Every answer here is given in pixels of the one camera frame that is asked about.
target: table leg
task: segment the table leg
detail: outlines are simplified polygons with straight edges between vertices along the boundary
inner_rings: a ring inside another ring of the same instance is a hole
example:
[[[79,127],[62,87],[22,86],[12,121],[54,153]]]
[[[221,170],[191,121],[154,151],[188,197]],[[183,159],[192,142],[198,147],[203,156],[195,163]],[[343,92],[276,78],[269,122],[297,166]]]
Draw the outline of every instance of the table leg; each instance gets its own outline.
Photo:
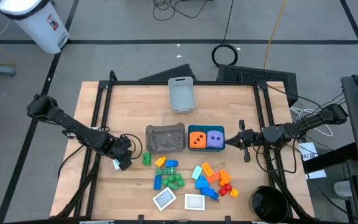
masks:
[[[340,164],[348,159],[358,160],[357,147],[355,143],[350,143],[346,146],[340,147],[335,151],[325,153],[313,159],[305,161],[306,168],[305,172],[314,172],[317,170],[324,169],[326,167]]]

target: red lego brick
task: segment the red lego brick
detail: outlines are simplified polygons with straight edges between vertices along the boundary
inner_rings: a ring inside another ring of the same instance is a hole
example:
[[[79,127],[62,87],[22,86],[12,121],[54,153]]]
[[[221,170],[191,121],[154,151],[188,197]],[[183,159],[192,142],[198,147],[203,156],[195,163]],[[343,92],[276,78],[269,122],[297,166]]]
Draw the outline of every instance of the red lego brick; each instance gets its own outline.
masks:
[[[226,193],[230,192],[232,189],[230,184],[226,184],[219,190],[219,194],[223,197]]]
[[[209,184],[212,184],[213,182],[219,180],[221,176],[219,175],[219,172],[215,172],[211,176],[207,177],[206,180],[208,180]]]

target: black bowl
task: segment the black bowl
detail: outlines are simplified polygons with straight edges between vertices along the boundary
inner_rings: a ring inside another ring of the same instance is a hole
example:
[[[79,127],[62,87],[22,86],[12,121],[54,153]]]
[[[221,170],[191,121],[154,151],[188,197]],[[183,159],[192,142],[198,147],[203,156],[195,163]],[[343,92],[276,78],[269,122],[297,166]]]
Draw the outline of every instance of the black bowl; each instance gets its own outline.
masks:
[[[250,200],[255,214],[264,222],[282,222],[288,215],[288,202],[276,188],[260,186]]]

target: yellow lego brick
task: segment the yellow lego brick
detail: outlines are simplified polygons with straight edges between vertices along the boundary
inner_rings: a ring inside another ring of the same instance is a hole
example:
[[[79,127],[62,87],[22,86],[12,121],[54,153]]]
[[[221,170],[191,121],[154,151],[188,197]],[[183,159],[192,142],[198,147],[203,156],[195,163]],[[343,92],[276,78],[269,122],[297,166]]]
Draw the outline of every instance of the yellow lego brick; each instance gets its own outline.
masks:
[[[157,161],[155,161],[155,165],[158,167],[162,167],[162,165],[164,165],[164,162],[167,160],[167,158],[165,156],[159,157],[159,159],[157,159]]]
[[[232,189],[230,195],[236,198],[239,196],[239,191],[237,189]]]
[[[212,171],[211,167],[209,166],[208,162],[204,162],[201,167],[203,168],[205,174],[207,177],[211,176],[214,174],[214,172]]]

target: gray plastic bin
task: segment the gray plastic bin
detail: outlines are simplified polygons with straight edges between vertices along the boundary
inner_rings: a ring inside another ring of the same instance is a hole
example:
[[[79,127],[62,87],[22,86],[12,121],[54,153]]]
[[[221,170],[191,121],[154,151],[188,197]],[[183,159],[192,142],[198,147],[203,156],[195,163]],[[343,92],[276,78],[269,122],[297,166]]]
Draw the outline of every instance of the gray plastic bin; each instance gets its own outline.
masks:
[[[196,107],[193,79],[191,77],[170,78],[168,80],[169,98],[173,113],[190,113]]]

